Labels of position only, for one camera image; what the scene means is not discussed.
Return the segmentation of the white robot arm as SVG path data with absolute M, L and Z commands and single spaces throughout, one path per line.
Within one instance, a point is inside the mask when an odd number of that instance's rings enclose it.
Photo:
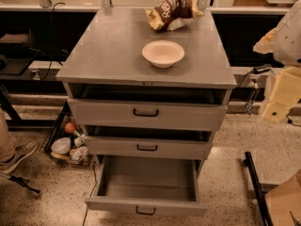
M 254 45 L 253 51 L 272 53 L 284 66 L 272 79 L 272 90 L 261 113 L 266 121 L 282 121 L 301 99 L 301 0 Z

